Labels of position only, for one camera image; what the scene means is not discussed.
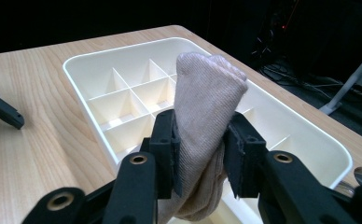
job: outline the table surface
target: table surface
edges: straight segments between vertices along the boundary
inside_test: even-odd
[[[77,187],[88,194],[115,178],[77,103],[63,63],[79,54],[175,36],[225,56],[259,87],[343,144],[353,157],[353,170],[362,166],[362,136],[184,27],[165,26],[0,53],[0,97],[25,119],[20,130],[0,120],[0,223],[21,223],[55,189]],[[344,180],[356,186],[353,170]]]

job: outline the white plastic tray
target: white plastic tray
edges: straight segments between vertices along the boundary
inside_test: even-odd
[[[175,61],[190,51],[210,55],[189,40],[167,38],[78,55],[64,63],[81,109],[116,172],[121,160],[151,135],[156,115],[173,108]],[[295,154],[322,185],[335,188],[352,167],[346,148],[253,82],[248,85],[236,110],[259,131],[267,148]],[[218,216],[241,223],[260,220],[257,200],[235,200],[228,183],[217,212],[203,223],[222,223]]]

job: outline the sock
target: sock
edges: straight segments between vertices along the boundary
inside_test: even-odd
[[[226,178],[222,135],[247,91],[246,75],[220,55],[182,53],[176,62],[174,112],[181,138],[182,197],[159,200],[158,222],[198,221],[217,207]]]

